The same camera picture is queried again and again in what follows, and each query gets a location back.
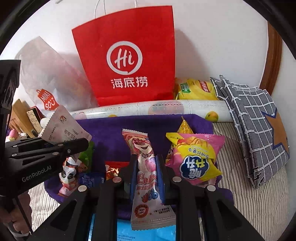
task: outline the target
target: yellow chip bag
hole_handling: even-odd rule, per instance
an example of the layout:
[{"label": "yellow chip bag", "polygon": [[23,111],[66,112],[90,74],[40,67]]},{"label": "yellow chip bag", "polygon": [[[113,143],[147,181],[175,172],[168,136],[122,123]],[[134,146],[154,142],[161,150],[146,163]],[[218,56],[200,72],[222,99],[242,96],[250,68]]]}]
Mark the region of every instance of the yellow chip bag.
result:
[{"label": "yellow chip bag", "polygon": [[[179,129],[177,130],[177,133],[184,133],[184,134],[193,134],[193,131],[191,130],[190,126],[188,125],[187,121],[184,120],[183,116],[182,116],[182,123],[179,127]],[[168,162],[170,160],[170,158],[172,157],[173,155],[173,151],[174,151],[174,147],[175,145],[172,143],[171,144],[171,147],[170,147],[170,150],[168,152],[168,155],[165,159],[165,162]]]},{"label": "yellow chip bag", "polygon": [[171,159],[165,165],[173,168],[175,175],[193,185],[221,175],[214,164],[224,144],[224,136],[172,132],[167,133],[166,137],[175,147]]},{"label": "yellow chip bag", "polygon": [[211,82],[195,79],[187,79],[184,83],[178,84],[176,99],[219,100]]}]

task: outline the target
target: pink snack bag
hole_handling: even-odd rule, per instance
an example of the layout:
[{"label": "pink snack bag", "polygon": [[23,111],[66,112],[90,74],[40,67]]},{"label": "pink snack bag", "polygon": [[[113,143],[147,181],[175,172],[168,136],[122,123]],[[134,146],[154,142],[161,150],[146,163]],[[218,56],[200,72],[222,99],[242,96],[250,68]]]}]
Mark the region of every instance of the pink snack bag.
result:
[{"label": "pink snack bag", "polygon": [[214,164],[224,144],[224,136],[169,132],[166,137],[174,145],[166,166],[171,167],[175,175],[192,185],[200,185],[222,174]]},{"label": "pink snack bag", "polygon": [[131,149],[137,154],[138,173],[133,209],[132,230],[156,229],[176,224],[176,215],[171,206],[163,205],[160,199],[156,162],[151,143],[146,133],[122,130],[122,135]]}]

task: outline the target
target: white snack packet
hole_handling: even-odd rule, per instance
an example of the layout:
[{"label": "white snack packet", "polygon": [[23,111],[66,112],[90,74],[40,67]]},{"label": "white snack packet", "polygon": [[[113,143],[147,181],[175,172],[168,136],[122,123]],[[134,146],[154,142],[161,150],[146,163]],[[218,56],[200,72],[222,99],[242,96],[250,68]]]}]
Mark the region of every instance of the white snack packet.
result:
[{"label": "white snack packet", "polygon": [[176,224],[171,206],[162,204],[158,191],[156,160],[146,133],[122,130],[132,154],[137,154],[138,173],[131,213],[131,229],[163,228]]},{"label": "white snack packet", "polygon": [[[63,105],[60,105],[54,111],[54,114],[39,136],[51,144],[79,138],[85,138],[90,141],[92,138],[92,136],[77,123]],[[74,154],[71,157],[76,162],[79,153]]]}]

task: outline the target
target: white plastic bag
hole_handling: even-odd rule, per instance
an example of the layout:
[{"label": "white plastic bag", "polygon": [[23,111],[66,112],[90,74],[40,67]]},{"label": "white plastic bag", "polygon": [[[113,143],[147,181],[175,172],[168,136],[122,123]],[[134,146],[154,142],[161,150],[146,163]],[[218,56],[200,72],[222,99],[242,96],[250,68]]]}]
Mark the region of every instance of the white plastic bag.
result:
[{"label": "white plastic bag", "polygon": [[41,37],[26,43],[15,58],[22,60],[20,82],[45,116],[59,105],[68,111],[97,106],[88,80]]}]

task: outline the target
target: human hand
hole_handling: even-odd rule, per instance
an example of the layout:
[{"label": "human hand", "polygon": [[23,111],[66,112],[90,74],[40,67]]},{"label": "human hand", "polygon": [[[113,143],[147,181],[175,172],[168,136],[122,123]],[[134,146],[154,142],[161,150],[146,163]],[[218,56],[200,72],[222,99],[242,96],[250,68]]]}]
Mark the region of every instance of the human hand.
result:
[{"label": "human hand", "polygon": [[[24,192],[23,194],[19,195],[18,198],[30,224],[32,225],[32,209],[30,207],[30,195],[28,194],[28,192]],[[4,224],[14,222],[13,227],[17,232],[21,232],[22,234],[26,234],[29,232],[29,228],[18,206],[16,206],[16,208],[12,210],[11,213],[8,213],[3,207],[0,207],[0,221]]]}]

